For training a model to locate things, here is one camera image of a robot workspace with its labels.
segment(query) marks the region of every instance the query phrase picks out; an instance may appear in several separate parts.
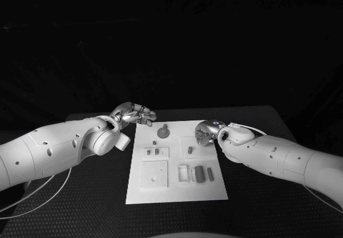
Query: dark table surface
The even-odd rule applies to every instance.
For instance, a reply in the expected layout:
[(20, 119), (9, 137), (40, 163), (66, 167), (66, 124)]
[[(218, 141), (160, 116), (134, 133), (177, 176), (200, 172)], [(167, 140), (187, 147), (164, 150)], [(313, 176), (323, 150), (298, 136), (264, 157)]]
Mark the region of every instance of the dark table surface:
[[(295, 142), (269, 106), (156, 111), (157, 121), (218, 119), (252, 126)], [(73, 114), (79, 120), (109, 113)], [(231, 162), (216, 143), (229, 200), (125, 205), (135, 125), (124, 130), (131, 142), (72, 168), (53, 200), (35, 212), (10, 219), (1, 238), (151, 237), (176, 232), (212, 232), (239, 237), (340, 237), (343, 214), (288, 181)], [(68, 171), (19, 204), (14, 215), (37, 207), (58, 191)], [(24, 196), (47, 178), (36, 180)]]

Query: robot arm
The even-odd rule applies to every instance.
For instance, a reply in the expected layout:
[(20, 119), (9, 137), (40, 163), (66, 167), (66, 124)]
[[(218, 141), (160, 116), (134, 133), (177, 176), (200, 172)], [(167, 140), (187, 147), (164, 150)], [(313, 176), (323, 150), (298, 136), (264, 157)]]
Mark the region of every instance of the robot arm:
[(321, 192), (343, 206), (343, 157), (318, 152), (297, 143), (264, 135), (236, 124), (207, 120), (196, 127), (197, 143), (218, 139), (225, 156), (262, 174), (297, 182)]
[(109, 116), (47, 125), (0, 145), (0, 191), (63, 172), (114, 146), (124, 150), (130, 138), (121, 129), (130, 122), (151, 126), (156, 119), (150, 109), (128, 102)]

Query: dark background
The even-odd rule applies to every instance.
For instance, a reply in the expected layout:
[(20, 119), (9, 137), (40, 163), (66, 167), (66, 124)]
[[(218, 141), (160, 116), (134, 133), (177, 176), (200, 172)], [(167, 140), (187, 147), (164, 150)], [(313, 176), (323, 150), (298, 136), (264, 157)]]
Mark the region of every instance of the dark background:
[(343, 156), (341, 1), (27, 0), (0, 15), (1, 143), (127, 101), (271, 105), (298, 143)]

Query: cable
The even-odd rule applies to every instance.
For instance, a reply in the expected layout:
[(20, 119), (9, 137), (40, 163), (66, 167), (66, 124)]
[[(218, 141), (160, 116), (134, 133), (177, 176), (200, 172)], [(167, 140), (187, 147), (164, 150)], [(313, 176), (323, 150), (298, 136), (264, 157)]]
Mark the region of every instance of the cable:
[[(249, 129), (258, 131), (262, 135), (267, 135), (261, 130), (255, 129), (254, 127), (249, 127), (249, 126), (245, 126), (245, 125), (239, 125), (239, 126), (246, 127), (246, 128), (249, 128)], [(310, 193), (311, 193), (333, 209), (336, 209), (336, 210), (343, 214), (343, 211), (339, 210), (331, 204), (329, 204), (329, 203), (313, 193), (313, 191), (308, 189), (308, 187), (307, 187), (305, 185), (303, 185), (303, 186), (304, 186), (305, 189), (310, 191)]]
[(310, 193), (333, 208), (336, 209), (341, 214), (343, 214), (343, 211), (340, 209), (337, 209), (331, 204), (329, 204), (316, 194), (314, 192), (308, 189), (308, 187), (305, 185), (303, 185), (305, 187), (305, 189), (310, 191)]
[(13, 203), (11, 205), (9, 205), (7, 207), (4, 207), (0, 212), (3, 212), (4, 210), (7, 210), (10, 207), (13, 207), (17, 203), (20, 203), (23, 200), (26, 200), (39, 190), (40, 188), (47, 184), (47, 182), (52, 180), (52, 178), (55, 177), (55, 175), (49, 178), (49, 180), (43, 183), (43, 185), (22, 199), (19, 200), (16, 203)]
[(58, 195), (59, 191), (62, 190), (62, 188), (63, 188), (63, 186), (65, 186), (65, 184), (66, 184), (66, 181), (68, 181), (68, 178), (69, 178), (69, 175), (71, 175), (71, 171), (72, 171), (72, 168), (69, 169), (69, 173), (68, 173), (68, 176), (66, 176), (66, 180), (65, 180), (65, 182), (63, 182), (63, 184), (62, 184), (62, 186), (60, 186), (58, 192), (56, 192), (55, 195), (50, 197), (50, 199), (49, 199), (42, 205), (39, 205), (35, 209), (32, 209), (29, 212), (20, 214), (20, 215), (11, 216), (11, 217), (0, 217), (0, 220), (1, 220), (1, 219), (10, 219), (10, 218), (20, 217), (20, 216), (26, 215), (27, 213), (30, 213), (30, 212), (33, 212), (35, 210), (37, 210), (37, 209), (50, 201), (50, 200), (53, 199), (53, 197)]

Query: robotic hand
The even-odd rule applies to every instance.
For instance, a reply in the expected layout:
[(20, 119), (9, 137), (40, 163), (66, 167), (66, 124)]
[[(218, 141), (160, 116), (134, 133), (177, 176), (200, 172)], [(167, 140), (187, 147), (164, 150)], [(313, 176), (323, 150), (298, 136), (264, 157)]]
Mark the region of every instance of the robotic hand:
[(343, 157), (318, 152), (297, 143), (264, 135), (238, 124), (203, 121), (194, 129), (197, 144), (213, 140), (235, 163), (275, 178), (297, 182), (321, 192), (343, 207)]
[(43, 126), (0, 145), (0, 191), (19, 183), (49, 177), (115, 146), (124, 150), (128, 123), (151, 126), (156, 113), (138, 104), (121, 104), (108, 116)]

